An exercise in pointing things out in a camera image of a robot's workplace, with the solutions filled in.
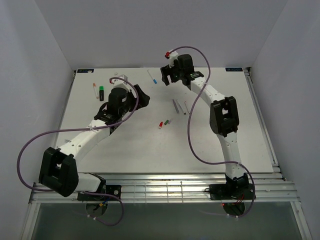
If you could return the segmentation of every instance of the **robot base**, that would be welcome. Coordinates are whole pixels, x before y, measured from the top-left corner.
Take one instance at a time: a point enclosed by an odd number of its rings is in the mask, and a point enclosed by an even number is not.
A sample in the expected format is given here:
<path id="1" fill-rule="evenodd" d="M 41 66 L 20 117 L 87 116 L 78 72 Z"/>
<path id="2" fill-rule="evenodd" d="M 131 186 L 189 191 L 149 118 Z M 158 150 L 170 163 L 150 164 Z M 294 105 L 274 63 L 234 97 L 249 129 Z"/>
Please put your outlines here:
<path id="1" fill-rule="evenodd" d="M 226 184 L 210 184 L 209 188 L 205 189 L 206 193 L 210 193 L 211 200 L 235 200 L 242 196 L 243 200 L 252 200 L 254 196 L 254 186 L 250 183 L 247 187 L 240 189 L 232 194 Z"/>

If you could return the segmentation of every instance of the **white marker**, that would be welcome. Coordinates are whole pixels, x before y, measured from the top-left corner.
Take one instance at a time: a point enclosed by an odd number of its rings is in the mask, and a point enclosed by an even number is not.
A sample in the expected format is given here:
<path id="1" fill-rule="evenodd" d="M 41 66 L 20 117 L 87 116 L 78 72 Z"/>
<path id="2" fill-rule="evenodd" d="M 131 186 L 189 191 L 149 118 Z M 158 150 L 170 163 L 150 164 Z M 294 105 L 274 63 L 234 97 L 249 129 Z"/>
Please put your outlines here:
<path id="1" fill-rule="evenodd" d="M 93 90 L 94 90 L 96 99 L 99 99 L 99 96 L 98 96 L 98 92 L 97 92 L 97 88 L 96 88 L 96 84 L 95 84 L 95 83 L 93 83 Z"/>
<path id="2" fill-rule="evenodd" d="M 150 78 L 152 79 L 152 81 L 154 82 L 154 84 L 157 84 L 157 80 L 151 75 L 151 73 L 149 72 L 149 69 L 147 70 Z"/>

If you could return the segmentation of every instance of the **white wall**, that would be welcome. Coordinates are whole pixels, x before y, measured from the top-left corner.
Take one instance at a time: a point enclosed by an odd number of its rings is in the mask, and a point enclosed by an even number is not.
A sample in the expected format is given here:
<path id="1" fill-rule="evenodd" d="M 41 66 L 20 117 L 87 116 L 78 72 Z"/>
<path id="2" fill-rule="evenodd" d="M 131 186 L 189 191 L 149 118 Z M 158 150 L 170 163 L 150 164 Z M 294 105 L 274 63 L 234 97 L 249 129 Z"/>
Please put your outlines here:
<path id="1" fill-rule="evenodd" d="M 0 238 L 19 239 L 31 191 L 18 179 L 21 147 L 58 127 L 73 72 L 34 0 L 0 0 Z M 38 181 L 53 136 L 22 156 L 22 175 Z"/>
<path id="2" fill-rule="evenodd" d="M 320 239 L 320 2 L 289 0 L 252 67 L 280 168 Z"/>
<path id="3" fill-rule="evenodd" d="M 249 67 L 286 2 L 36 0 L 74 70 L 160 67 L 166 51 L 181 45 L 199 47 L 215 67 Z"/>

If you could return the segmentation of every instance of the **gray pen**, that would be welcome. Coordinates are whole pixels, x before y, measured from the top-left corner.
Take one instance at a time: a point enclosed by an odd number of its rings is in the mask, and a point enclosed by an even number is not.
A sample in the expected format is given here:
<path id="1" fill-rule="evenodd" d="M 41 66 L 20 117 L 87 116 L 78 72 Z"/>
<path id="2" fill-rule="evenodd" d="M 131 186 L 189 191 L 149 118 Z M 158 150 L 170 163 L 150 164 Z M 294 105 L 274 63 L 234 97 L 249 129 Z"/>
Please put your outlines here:
<path id="1" fill-rule="evenodd" d="M 176 103 L 178 104 L 179 108 L 181 109 L 181 112 L 183 112 L 184 115 L 187 115 L 187 113 L 185 112 L 185 110 L 182 108 L 182 106 L 180 105 L 178 99 L 176 100 Z"/>
<path id="2" fill-rule="evenodd" d="M 188 114 L 190 114 L 190 112 L 189 112 L 189 110 L 188 110 L 188 107 L 187 107 L 187 101 L 184 101 L 184 105 L 185 105 L 186 111 L 188 112 Z"/>
<path id="3" fill-rule="evenodd" d="M 176 110 L 176 113 L 179 114 L 179 109 L 178 109 L 178 107 L 177 107 L 177 104 L 176 104 L 175 100 L 172 99 L 172 102 L 173 102 L 174 108 L 175 108 L 175 110 Z"/>

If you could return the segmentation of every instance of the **glass panel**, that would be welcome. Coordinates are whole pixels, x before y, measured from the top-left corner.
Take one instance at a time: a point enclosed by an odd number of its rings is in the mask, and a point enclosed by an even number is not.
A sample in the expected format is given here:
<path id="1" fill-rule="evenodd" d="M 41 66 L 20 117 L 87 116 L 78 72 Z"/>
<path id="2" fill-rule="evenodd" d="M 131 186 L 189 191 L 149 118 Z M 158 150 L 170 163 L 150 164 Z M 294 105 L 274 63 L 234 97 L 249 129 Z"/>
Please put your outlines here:
<path id="1" fill-rule="evenodd" d="M 113 222 L 120 205 L 109 204 L 102 219 Z M 109 227 L 86 214 L 84 203 L 42 203 L 34 240 L 299 240 L 301 235 L 289 202 L 257 202 L 238 220 L 199 212 L 224 213 L 220 203 L 125 204 L 122 222 Z"/>

